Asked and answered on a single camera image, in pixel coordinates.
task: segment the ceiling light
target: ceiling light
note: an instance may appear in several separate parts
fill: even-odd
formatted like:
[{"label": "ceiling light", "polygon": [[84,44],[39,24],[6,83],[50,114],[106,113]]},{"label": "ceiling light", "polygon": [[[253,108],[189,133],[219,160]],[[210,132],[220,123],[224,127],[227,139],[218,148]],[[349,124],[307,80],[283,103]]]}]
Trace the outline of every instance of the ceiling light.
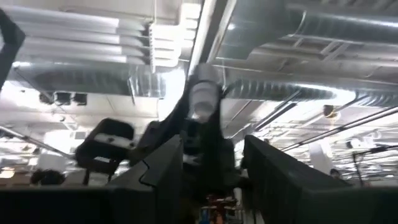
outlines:
[{"label": "ceiling light", "polygon": [[228,30],[233,30],[235,28],[236,28],[235,24],[229,24],[227,29]]},{"label": "ceiling light", "polygon": [[15,174],[15,171],[13,171],[13,170],[4,170],[4,171],[1,171],[0,178],[8,179],[8,178],[13,177],[14,174]]},{"label": "ceiling light", "polygon": [[17,67],[29,67],[31,65],[32,65],[32,63],[30,63],[30,62],[18,62],[18,61],[16,61],[16,62],[12,63],[12,67],[14,67],[14,68],[17,68]]}]

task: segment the air duct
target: air duct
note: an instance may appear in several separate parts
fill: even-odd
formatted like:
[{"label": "air duct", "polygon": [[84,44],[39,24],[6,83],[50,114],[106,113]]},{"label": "air duct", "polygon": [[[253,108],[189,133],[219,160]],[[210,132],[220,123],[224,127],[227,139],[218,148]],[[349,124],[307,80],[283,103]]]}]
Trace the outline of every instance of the air duct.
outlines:
[{"label": "air duct", "polygon": [[181,6],[178,25],[2,6],[27,34],[20,55],[175,67],[192,37],[194,4]]},{"label": "air duct", "polygon": [[[167,88],[176,88],[177,75],[186,69],[186,63],[180,62],[178,68],[159,68],[151,73],[148,66],[118,63],[59,63],[35,61],[18,63],[9,81],[21,83],[31,80],[43,91],[72,91],[104,93],[129,96],[131,91],[127,80],[131,78],[135,97],[165,97]],[[228,69],[228,75],[219,81],[223,85],[236,87],[227,96],[234,99],[282,101],[299,91],[295,102],[324,101],[324,104],[343,105],[355,98],[369,96],[358,103],[363,106],[398,105],[397,85],[391,83],[370,82],[350,78],[317,77],[307,75],[291,76],[281,73],[260,73]]]},{"label": "air duct", "polygon": [[283,0],[238,2],[218,58],[247,59],[252,50],[284,36],[337,42],[398,44],[398,19],[342,8],[307,7]]}]

